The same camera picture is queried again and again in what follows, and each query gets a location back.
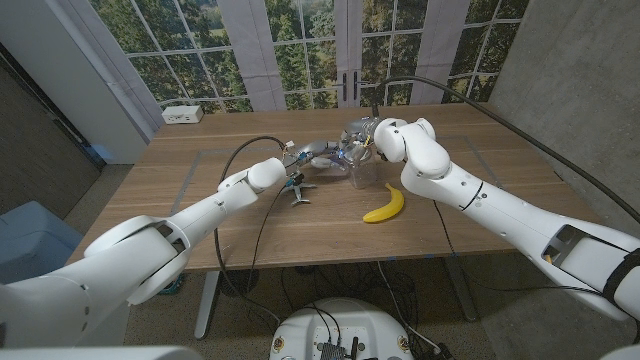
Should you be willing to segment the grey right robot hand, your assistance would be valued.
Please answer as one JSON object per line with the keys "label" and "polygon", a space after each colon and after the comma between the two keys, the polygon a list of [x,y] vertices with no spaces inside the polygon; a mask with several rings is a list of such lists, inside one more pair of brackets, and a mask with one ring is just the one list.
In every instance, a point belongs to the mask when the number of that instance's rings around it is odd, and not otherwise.
{"label": "grey right robot hand", "polygon": [[382,122],[378,117],[363,117],[349,122],[340,136],[342,157],[350,164],[359,164],[372,155],[374,132]]}

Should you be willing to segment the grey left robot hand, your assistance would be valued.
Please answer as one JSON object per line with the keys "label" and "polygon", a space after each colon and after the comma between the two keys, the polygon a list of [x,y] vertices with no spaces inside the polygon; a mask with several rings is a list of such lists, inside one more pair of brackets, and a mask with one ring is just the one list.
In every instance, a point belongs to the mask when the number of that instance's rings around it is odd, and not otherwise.
{"label": "grey left robot hand", "polygon": [[327,140],[315,140],[303,146],[288,141],[285,144],[282,163],[289,173],[306,164],[317,169],[335,168],[341,174],[348,172],[338,143]]}

